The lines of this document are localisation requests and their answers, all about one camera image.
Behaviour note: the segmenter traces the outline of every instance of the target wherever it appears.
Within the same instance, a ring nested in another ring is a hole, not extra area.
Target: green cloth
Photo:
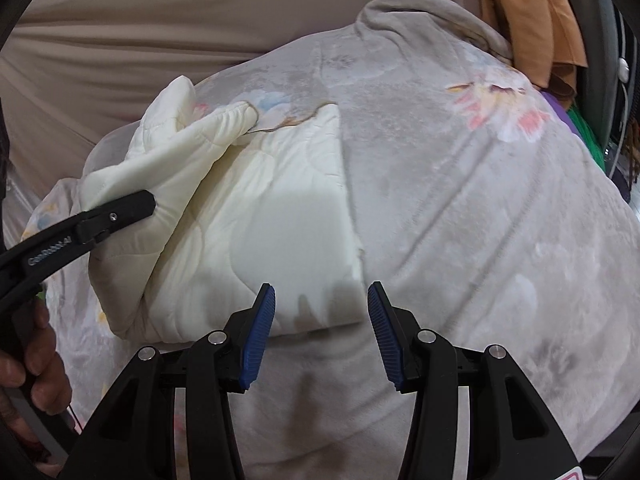
[[[575,127],[578,128],[580,136],[591,153],[593,160],[595,160],[596,164],[600,166],[600,169],[604,171],[604,153],[596,140],[596,136],[593,135],[593,130],[587,124],[587,121],[584,120],[579,108],[573,104],[571,108],[569,108],[567,115],[569,115]]]

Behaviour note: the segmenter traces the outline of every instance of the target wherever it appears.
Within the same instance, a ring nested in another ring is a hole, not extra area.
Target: pink flower print
[[[504,142],[525,138],[537,141],[551,116],[537,107],[529,81],[509,67],[489,67],[475,81],[453,85],[449,92],[459,94],[452,110],[467,117],[467,126],[475,131],[489,125]]]
[[[527,140],[538,140],[540,131],[544,123],[551,118],[551,115],[540,110],[531,109],[518,119],[518,126],[523,131]]]

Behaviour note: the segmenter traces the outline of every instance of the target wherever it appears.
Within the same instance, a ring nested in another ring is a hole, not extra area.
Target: finger
[[[36,468],[41,473],[44,473],[45,475],[51,476],[53,478],[56,478],[60,474],[60,471],[62,471],[62,466],[61,465],[58,465],[58,464],[45,464],[43,462],[37,463],[36,464]]]
[[[65,374],[65,365],[60,355],[55,354],[49,366],[40,374],[31,389],[31,399],[37,408],[54,415],[66,406],[60,408],[58,396],[67,389],[70,390],[69,379]]]
[[[2,390],[0,390],[0,417],[4,420],[7,427],[16,435],[32,444],[38,442],[38,437],[35,436],[31,428],[27,426],[27,423],[20,416],[18,410],[15,409],[9,397],[7,397]]]
[[[24,352],[24,364],[33,375],[40,375],[56,354],[56,333],[52,327],[38,328]]]
[[[0,386],[3,388],[17,388],[22,386],[26,375],[22,365],[0,350]]]
[[[49,415],[56,415],[64,412],[71,404],[71,383],[65,374],[65,384],[56,397],[56,400],[49,407]]]
[[[37,328],[46,328],[49,325],[49,309],[44,301],[40,298],[34,300],[35,309],[33,311],[33,319]]]

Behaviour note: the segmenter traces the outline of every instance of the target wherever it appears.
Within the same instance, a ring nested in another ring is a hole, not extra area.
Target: orange cloth
[[[587,66],[568,0],[480,0],[482,19],[513,46],[514,67],[565,109],[575,97],[578,66]]]

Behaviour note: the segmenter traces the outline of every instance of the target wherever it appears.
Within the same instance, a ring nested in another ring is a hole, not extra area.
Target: white cable
[[[626,33],[625,33],[625,17],[622,12],[618,11],[618,17],[620,19],[620,36],[622,37],[622,57],[626,56]]]
[[[626,93],[626,87],[620,82],[622,85],[622,91],[625,95],[625,114],[622,119],[622,131],[620,132],[620,142],[618,143],[618,149],[616,150],[616,156],[613,159],[613,166],[611,167],[611,171],[609,172],[609,178],[613,177],[613,172],[616,171],[616,166],[618,165],[618,159],[620,158],[620,151],[622,150],[622,144],[625,142],[625,134],[626,134],[626,122],[629,118],[629,97]]]
[[[82,427],[82,424],[80,424],[80,421],[78,420],[78,418],[76,417],[76,412],[74,411],[74,409],[71,407],[71,404],[69,405],[69,410],[71,411],[71,415],[73,416],[74,421],[76,422],[76,424],[78,425],[78,428],[80,428],[80,431],[84,430],[84,428]]]

